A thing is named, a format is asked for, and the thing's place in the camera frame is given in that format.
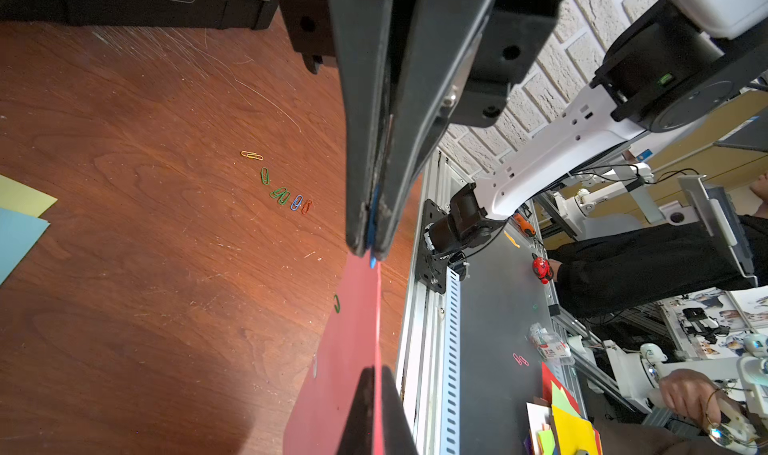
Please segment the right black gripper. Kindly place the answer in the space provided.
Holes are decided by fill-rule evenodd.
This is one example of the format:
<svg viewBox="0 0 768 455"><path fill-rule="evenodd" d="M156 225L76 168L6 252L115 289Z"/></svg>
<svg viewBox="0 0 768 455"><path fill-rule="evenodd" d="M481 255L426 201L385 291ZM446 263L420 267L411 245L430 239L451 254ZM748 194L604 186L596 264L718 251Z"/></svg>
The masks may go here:
<svg viewBox="0 0 768 455"><path fill-rule="evenodd" d="M439 123L486 128L552 34L563 0L277 0L294 50L335 62L346 121L350 252L389 255L427 138ZM376 212L377 158L391 120Z"/></svg>

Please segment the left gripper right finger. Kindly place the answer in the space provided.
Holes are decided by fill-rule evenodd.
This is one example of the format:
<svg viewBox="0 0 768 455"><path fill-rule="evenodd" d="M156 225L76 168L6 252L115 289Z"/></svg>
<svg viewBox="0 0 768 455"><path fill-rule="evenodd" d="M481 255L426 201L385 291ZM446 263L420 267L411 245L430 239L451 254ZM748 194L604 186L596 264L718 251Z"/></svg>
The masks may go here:
<svg viewBox="0 0 768 455"><path fill-rule="evenodd" d="M386 455L417 455L394 375L382 367L382 428Z"/></svg>

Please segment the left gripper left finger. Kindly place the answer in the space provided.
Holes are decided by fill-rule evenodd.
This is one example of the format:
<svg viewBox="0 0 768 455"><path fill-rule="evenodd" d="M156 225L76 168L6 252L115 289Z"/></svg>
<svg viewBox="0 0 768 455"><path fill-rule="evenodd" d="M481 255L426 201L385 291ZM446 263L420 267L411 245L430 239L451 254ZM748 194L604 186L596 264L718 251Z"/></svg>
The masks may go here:
<svg viewBox="0 0 768 455"><path fill-rule="evenodd" d="M338 455L371 455L374 440L375 368L361 371L338 446Z"/></svg>

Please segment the pink paper sheet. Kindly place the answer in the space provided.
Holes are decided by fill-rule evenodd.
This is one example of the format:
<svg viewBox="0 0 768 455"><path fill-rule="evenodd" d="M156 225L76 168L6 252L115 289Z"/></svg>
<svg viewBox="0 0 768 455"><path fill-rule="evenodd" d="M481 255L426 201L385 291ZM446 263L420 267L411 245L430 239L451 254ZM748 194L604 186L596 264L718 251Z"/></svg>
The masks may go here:
<svg viewBox="0 0 768 455"><path fill-rule="evenodd" d="M319 346L283 434L284 454L335 454L361 371L381 371L381 274L369 257L347 256Z"/></svg>

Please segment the gold paperclip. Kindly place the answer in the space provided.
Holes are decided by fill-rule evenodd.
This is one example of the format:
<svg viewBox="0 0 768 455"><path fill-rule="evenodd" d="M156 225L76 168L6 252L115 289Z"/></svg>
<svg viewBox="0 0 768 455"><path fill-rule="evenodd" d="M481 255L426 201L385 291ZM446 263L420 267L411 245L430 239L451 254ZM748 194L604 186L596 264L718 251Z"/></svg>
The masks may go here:
<svg viewBox="0 0 768 455"><path fill-rule="evenodd" d="M244 157L244 158L249 159L249 160L257 160L257 161L263 161L264 160L264 157L262 155L260 155L260 154L258 154L256 152L252 152L252 151L245 151L245 150L243 150L243 151L240 152L240 155L242 157Z"/></svg>

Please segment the light blue paper sheet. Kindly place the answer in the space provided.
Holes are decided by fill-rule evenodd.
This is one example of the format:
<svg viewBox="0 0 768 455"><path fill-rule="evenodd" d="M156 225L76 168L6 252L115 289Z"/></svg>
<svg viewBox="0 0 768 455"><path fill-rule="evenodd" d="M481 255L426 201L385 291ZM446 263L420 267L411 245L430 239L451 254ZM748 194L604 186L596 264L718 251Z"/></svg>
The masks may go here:
<svg viewBox="0 0 768 455"><path fill-rule="evenodd" d="M4 283L49 226L46 220L1 209L1 283Z"/></svg>

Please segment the yellow paper sheet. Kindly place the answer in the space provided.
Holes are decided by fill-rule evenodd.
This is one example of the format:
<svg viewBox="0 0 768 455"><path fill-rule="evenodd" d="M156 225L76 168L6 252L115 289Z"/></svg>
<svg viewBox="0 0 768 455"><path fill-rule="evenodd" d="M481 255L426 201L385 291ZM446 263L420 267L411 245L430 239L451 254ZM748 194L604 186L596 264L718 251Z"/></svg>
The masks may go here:
<svg viewBox="0 0 768 455"><path fill-rule="evenodd" d="M2 209L39 218L58 199L3 175L0 176L0 205Z"/></svg>

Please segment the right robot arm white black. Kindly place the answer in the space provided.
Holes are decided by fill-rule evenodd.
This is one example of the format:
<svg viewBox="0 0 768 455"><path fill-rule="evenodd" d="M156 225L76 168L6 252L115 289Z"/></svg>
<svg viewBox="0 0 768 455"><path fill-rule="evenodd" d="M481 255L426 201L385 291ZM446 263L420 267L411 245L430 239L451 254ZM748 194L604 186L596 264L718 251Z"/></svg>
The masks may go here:
<svg viewBox="0 0 768 455"><path fill-rule="evenodd" d="M563 0L277 0L293 49L334 61L346 122L346 243L384 260L419 173L451 125L498 122ZM567 172L709 114L767 67L767 0L658 0L576 97L428 231L445 257L482 244Z"/></svg>

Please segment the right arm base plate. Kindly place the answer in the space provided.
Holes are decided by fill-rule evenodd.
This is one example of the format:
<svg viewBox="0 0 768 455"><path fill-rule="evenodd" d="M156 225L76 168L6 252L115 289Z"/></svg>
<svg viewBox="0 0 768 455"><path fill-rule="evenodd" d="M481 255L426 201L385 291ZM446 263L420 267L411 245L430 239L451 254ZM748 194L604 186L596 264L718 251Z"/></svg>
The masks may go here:
<svg viewBox="0 0 768 455"><path fill-rule="evenodd" d="M417 255L414 277L429 290L445 294L448 270L462 281L468 270L465 253L449 228L450 216L433 200L423 203L422 224L416 237Z"/></svg>

